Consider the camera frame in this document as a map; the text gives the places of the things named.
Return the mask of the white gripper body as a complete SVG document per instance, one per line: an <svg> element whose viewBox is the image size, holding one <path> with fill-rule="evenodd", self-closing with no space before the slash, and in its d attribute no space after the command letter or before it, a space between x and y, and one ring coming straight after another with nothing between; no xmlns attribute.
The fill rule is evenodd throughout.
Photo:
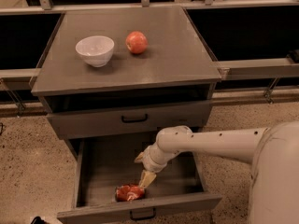
<svg viewBox="0 0 299 224"><path fill-rule="evenodd" d="M157 144L153 144L143 151L141 162L147 171L157 174L178 154L178 150L167 152L159 148Z"/></svg>

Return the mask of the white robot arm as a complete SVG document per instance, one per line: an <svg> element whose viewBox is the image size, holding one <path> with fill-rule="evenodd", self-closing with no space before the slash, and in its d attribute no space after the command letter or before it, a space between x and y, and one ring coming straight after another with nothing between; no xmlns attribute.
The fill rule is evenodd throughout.
<svg viewBox="0 0 299 224"><path fill-rule="evenodd" d="M136 163L148 187L178 154L199 152L251 165L248 224L299 224L299 122L273 127L194 133L187 126L160 130Z"/></svg>

